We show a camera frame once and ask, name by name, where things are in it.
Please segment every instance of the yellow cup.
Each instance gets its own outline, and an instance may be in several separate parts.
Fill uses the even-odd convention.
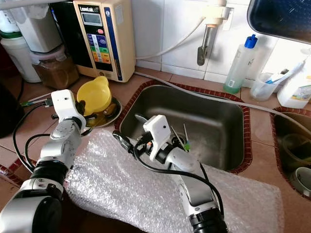
[[[84,116],[105,110],[111,103],[111,92],[105,76],[83,84],[77,93],[77,100],[86,102]]]

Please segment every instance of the black cable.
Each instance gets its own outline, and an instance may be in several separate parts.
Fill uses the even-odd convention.
[[[164,174],[172,174],[172,175],[180,175],[180,176],[188,176],[188,177],[191,177],[191,178],[194,178],[194,179],[197,179],[203,183],[205,183],[207,186],[210,187],[210,189],[212,191],[215,192],[216,196],[217,196],[217,199],[218,199],[218,202],[219,202],[219,208],[220,208],[220,213],[222,216],[224,216],[224,205],[223,205],[223,200],[222,200],[222,197],[220,196],[220,193],[219,191],[217,190],[217,188],[211,184],[209,181],[205,180],[204,178],[200,177],[200,176],[197,176],[195,174],[192,174],[192,173],[189,173],[189,172],[185,172],[185,171],[176,171],[176,170],[164,170],[164,169],[158,169],[158,168],[155,168],[155,167],[152,167],[152,166],[149,166],[148,164],[144,163],[139,155],[138,155],[138,147],[140,146],[140,143],[137,143],[135,146],[134,146],[134,156],[135,158],[148,170],[151,170],[151,171],[154,171],[154,172],[157,172],[157,173],[164,173]]]
[[[202,163],[200,163],[200,168],[201,168],[201,170],[202,170],[202,172],[203,172],[204,178],[209,182],[209,179],[208,179],[208,177],[207,177],[206,171],[205,171],[205,169],[204,169]]]
[[[81,133],[81,136],[84,137],[84,136],[87,136],[90,132],[93,131],[94,128],[89,128],[88,130],[85,130],[83,133]]]
[[[24,92],[24,85],[25,85],[25,80],[23,78],[21,78],[21,83],[20,83],[20,92],[19,95],[17,97],[17,101],[20,101],[21,96],[23,95]]]
[[[48,133],[41,133],[41,134],[34,135],[34,136],[30,137],[30,138],[27,140],[26,144],[25,144],[25,158],[26,158],[26,161],[28,162],[28,164],[31,166],[32,171],[34,170],[35,166],[32,164],[32,162],[31,162],[31,160],[30,160],[30,158],[29,158],[29,156],[28,156],[28,146],[29,146],[29,143],[30,143],[33,139],[35,139],[35,138],[37,138],[37,137],[44,137],[44,136],[50,136],[50,134],[48,134]]]
[[[29,165],[25,162],[23,156],[20,154],[20,152],[19,152],[19,150],[18,150],[17,143],[16,143],[16,132],[17,132],[18,128],[21,126],[21,124],[23,123],[24,119],[25,119],[33,110],[35,110],[35,109],[37,109],[38,107],[41,107],[41,106],[43,106],[43,105],[45,105],[45,103],[41,103],[41,104],[39,104],[39,105],[33,107],[29,112],[27,112],[27,113],[22,117],[22,119],[17,123],[17,125],[15,126],[15,129],[14,129],[14,131],[13,131],[13,144],[14,144],[15,152],[16,152],[18,158],[20,159],[21,163],[22,163],[31,173],[33,172],[33,171],[32,171],[32,167],[29,166]]]

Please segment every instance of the bottle label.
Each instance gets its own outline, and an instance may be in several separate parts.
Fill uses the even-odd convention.
[[[247,65],[248,65],[249,67],[251,67],[252,64],[253,64],[253,62],[254,62],[254,58],[252,58],[251,60],[249,60],[248,63],[247,63]]]
[[[237,53],[235,54],[235,58],[239,58],[239,57],[241,57],[241,52],[237,50]]]
[[[9,10],[3,10],[3,14],[4,14],[4,17],[6,17],[7,21],[10,23],[10,24],[15,24],[15,20],[11,14],[11,12]]]
[[[234,80],[230,80],[229,83],[228,83],[228,86],[233,87],[234,83],[235,83]]]
[[[293,100],[307,101],[311,97],[311,85],[298,88],[292,96]]]

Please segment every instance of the plastic bottle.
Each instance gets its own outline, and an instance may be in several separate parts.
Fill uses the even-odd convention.
[[[255,59],[256,50],[254,47],[257,42],[255,36],[255,34],[249,36],[245,44],[239,46],[224,84],[224,90],[226,92],[231,94],[239,92],[247,76],[247,72]]]
[[[24,80],[29,83],[40,82],[41,80],[31,63],[29,47],[21,33],[0,32],[0,36],[2,37],[0,43],[9,54]]]
[[[4,33],[19,32],[19,28],[10,12],[10,10],[0,11],[0,31]]]
[[[277,93],[279,103],[288,108],[304,108],[311,99],[311,56]]]

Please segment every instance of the display screen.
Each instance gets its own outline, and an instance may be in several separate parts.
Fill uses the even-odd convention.
[[[96,23],[96,24],[101,24],[101,17],[98,14],[88,14],[88,13],[83,13],[83,20],[84,22],[87,23]]]

